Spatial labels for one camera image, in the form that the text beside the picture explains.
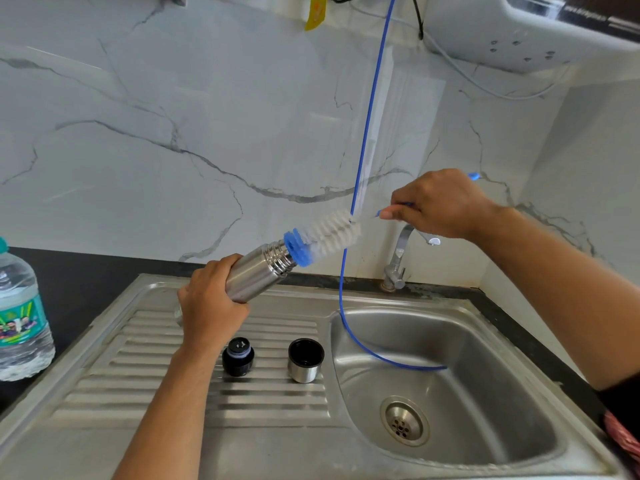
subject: white cable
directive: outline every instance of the white cable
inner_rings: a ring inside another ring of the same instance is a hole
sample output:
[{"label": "white cable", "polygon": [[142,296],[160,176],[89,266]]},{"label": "white cable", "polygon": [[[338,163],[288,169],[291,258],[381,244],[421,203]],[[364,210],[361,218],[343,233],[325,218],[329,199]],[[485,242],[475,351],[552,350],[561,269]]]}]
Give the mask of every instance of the white cable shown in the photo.
[{"label": "white cable", "polygon": [[[373,16],[375,18],[381,18],[381,19],[385,19],[385,15],[380,15],[379,13],[372,13],[370,11],[366,11],[363,10],[362,8],[357,7],[353,1],[349,2],[349,6],[351,8],[353,8],[354,10],[356,10],[358,13],[361,13],[363,15],[368,15],[368,16]],[[412,29],[419,31],[418,26],[407,22],[406,20],[403,20],[402,18],[395,18],[395,17],[391,17],[391,21],[395,22],[395,23],[400,23],[402,25],[405,25],[407,27],[411,27]],[[527,96],[508,96],[505,94],[499,94],[496,93],[494,91],[492,91],[489,88],[484,87],[482,84],[480,84],[478,81],[476,81],[472,76],[470,76],[469,74],[467,74],[464,70],[462,70],[462,68],[453,60],[453,58],[448,55],[448,53],[446,52],[446,50],[444,50],[440,44],[438,42],[436,42],[436,40],[431,36],[431,34],[427,31],[427,30],[423,30],[424,31],[424,39],[422,40],[423,44],[425,47],[427,47],[427,43],[426,40],[428,39],[429,42],[431,42],[431,44],[435,47],[435,49],[440,53],[440,55],[443,56],[444,60],[446,60],[452,67],[453,69],[459,73],[462,77],[464,77],[465,79],[467,79],[471,84],[473,84],[476,88],[481,89],[482,91],[484,91],[485,93],[491,94],[492,96],[495,96],[497,98],[500,99],[507,99],[509,101],[527,101],[530,99],[535,99],[535,98],[539,98],[540,96],[543,96],[545,94],[547,94],[549,91],[551,91],[553,88],[555,88],[558,83],[564,78],[564,76],[566,75],[567,71],[569,71],[569,67],[567,66],[567,68],[564,70],[564,72],[562,72],[561,75],[559,75],[555,81],[553,81],[553,83],[551,83],[549,86],[547,86],[546,88],[542,89],[541,91],[537,92],[537,93],[533,93]]]}]

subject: stainless steel sink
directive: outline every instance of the stainless steel sink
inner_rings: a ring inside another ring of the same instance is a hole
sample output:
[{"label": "stainless steel sink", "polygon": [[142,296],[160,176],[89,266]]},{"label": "stainless steel sink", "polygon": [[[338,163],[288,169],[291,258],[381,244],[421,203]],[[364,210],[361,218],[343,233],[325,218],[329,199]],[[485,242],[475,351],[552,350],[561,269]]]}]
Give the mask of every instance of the stainless steel sink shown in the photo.
[{"label": "stainless steel sink", "polygon": [[359,348],[334,317],[331,343],[342,396],[372,443],[455,465],[502,465],[555,450],[549,419],[463,321],[393,308],[353,310],[347,318],[363,343],[397,362],[449,367],[423,372],[386,364]]},{"label": "stainless steel sink", "polygon": [[[182,341],[183,278],[140,276],[0,421],[3,480],[108,480]],[[243,378],[217,366],[201,479],[631,478],[602,433],[464,300],[276,287],[239,335]],[[311,384],[287,376],[287,347],[310,337],[325,359]]]}]

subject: person's left hand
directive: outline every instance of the person's left hand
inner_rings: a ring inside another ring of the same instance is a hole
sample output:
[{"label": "person's left hand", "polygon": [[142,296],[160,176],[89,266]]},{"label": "person's left hand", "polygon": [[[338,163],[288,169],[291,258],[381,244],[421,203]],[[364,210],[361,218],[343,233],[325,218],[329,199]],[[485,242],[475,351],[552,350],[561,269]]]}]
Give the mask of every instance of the person's left hand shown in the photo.
[{"label": "person's left hand", "polygon": [[225,291],[229,270],[240,254],[209,261],[178,290],[182,308],[182,347],[217,357],[249,314],[250,306],[231,301]]}]

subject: drain strainer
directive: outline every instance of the drain strainer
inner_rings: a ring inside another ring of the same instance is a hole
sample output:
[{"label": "drain strainer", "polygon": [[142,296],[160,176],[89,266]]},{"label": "drain strainer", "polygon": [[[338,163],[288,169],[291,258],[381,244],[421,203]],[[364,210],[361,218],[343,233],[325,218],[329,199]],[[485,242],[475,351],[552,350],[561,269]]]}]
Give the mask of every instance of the drain strainer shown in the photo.
[{"label": "drain strainer", "polygon": [[380,419],[400,443],[420,446],[429,439],[429,422],[420,408],[405,397],[393,395],[382,401]]}]

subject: white bristle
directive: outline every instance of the white bristle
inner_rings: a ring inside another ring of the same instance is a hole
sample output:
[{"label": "white bristle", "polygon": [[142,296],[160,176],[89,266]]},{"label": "white bristle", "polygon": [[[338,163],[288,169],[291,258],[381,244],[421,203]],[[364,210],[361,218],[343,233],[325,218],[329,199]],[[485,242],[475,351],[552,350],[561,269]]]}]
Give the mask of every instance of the white bristle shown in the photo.
[{"label": "white bristle", "polygon": [[356,243],[361,229],[360,223],[352,222],[352,218],[348,210],[337,210],[308,228],[299,229],[302,241],[309,245],[313,262]]}]

